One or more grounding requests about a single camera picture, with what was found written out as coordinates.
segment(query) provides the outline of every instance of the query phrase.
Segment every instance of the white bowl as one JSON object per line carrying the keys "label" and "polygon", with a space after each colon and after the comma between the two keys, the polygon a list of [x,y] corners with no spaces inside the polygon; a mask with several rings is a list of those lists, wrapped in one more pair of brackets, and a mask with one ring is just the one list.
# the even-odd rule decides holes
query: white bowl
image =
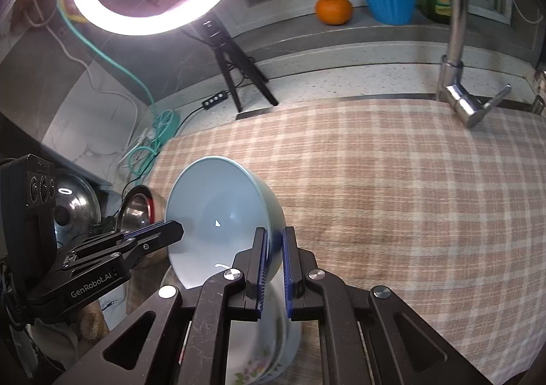
{"label": "white bowl", "polygon": [[226,385],[249,385],[269,370],[284,337],[284,334],[277,334],[276,331],[281,319],[277,295],[268,284],[260,320],[231,322]]}
{"label": "white bowl", "polygon": [[182,239],[169,245],[168,252],[186,288],[231,267],[239,251],[252,248],[257,227],[268,234],[268,281],[281,264],[286,227],[281,205],[264,181],[227,157],[204,157],[180,174],[165,220],[184,228]]}
{"label": "white bowl", "polygon": [[259,378],[257,383],[269,382],[280,376],[290,366],[301,342],[301,322],[293,322],[286,317],[285,307],[285,282],[281,268],[268,285],[275,296],[275,302],[279,309],[279,319],[276,325],[281,326],[282,339],[277,337],[277,349],[267,371]]}

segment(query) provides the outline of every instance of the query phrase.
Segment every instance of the checkered tablecloth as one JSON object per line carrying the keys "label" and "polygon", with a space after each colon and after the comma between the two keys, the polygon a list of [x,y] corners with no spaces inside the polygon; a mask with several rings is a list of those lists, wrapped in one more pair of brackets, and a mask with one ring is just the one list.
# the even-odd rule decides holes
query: checkered tablecloth
{"label": "checkered tablecloth", "polygon": [[[236,160],[272,188],[320,267],[390,286],[499,384],[546,340],[545,138],[543,118],[512,110],[467,131],[434,101],[292,105],[171,140],[148,184],[168,197],[196,159]],[[321,383],[313,323],[277,382]]]}

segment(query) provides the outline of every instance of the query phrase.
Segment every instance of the faucet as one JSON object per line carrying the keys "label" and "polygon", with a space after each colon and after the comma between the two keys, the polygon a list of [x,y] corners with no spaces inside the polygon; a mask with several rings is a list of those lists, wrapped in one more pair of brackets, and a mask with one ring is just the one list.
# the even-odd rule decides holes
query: faucet
{"label": "faucet", "polygon": [[447,54],[442,56],[440,79],[436,87],[436,100],[447,102],[466,128],[472,128],[485,114],[495,108],[511,90],[505,85],[501,91],[483,105],[462,86],[462,48],[466,31],[469,0],[451,0],[451,33]]}

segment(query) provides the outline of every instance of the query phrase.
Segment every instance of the tripod stand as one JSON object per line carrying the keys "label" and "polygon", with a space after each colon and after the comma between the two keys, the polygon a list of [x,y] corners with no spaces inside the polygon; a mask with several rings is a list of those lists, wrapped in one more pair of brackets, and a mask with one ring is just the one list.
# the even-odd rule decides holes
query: tripod stand
{"label": "tripod stand", "polygon": [[271,94],[271,91],[269,91],[266,86],[266,82],[269,81],[267,77],[233,41],[220,19],[212,11],[198,18],[194,27],[201,37],[203,37],[204,40],[207,40],[212,46],[216,61],[226,79],[229,92],[231,93],[231,97],[233,97],[238,112],[242,111],[241,100],[239,99],[237,89],[233,83],[233,78],[229,72],[226,56],[231,63],[239,68],[242,73],[255,84],[256,88],[260,90],[269,103],[273,106],[278,105],[277,99]]}

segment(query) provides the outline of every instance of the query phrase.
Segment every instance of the blue plastic bowl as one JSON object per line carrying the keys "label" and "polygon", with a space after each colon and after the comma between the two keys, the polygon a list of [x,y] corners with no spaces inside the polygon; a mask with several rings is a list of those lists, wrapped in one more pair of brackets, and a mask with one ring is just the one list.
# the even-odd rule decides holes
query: blue plastic bowl
{"label": "blue plastic bowl", "polygon": [[366,0],[373,17],[389,25],[406,25],[411,22],[416,0]]}

